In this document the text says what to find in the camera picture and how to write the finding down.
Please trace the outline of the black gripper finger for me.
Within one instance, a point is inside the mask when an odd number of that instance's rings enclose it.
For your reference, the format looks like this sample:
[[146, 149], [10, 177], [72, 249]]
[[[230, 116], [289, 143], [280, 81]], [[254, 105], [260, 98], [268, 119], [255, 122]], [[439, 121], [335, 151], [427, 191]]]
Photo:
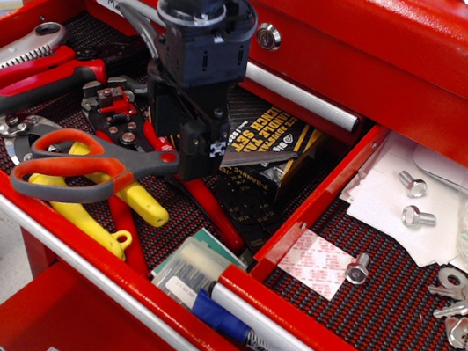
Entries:
[[183, 126], [189, 119], [188, 92], [163, 79], [149, 77], [150, 123], [158, 137], [182, 137]]
[[223, 161], [230, 124], [210, 124], [197, 118], [180, 126], [179, 132], [179, 178], [190, 181], [214, 176]]

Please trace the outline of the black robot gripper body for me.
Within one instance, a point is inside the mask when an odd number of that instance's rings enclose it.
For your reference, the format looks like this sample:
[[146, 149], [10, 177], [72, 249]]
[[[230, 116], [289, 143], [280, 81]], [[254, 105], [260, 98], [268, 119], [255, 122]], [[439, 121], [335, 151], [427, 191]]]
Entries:
[[158, 73], [185, 88], [243, 81], [258, 23], [247, 0], [223, 1], [211, 13], [182, 11], [159, 0], [157, 13], [166, 27], [157, 40]]

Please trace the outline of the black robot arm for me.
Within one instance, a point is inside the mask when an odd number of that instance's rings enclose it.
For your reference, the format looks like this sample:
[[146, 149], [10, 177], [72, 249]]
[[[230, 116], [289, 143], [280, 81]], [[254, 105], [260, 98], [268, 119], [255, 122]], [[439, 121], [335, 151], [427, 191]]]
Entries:
[[258, 14], [248, 0], [159, 0], [157, 14], [150, 120], [158, 137], [178, 137], [179, 177], [202, 179], [223, 161], [228, 93], [244, 81]]

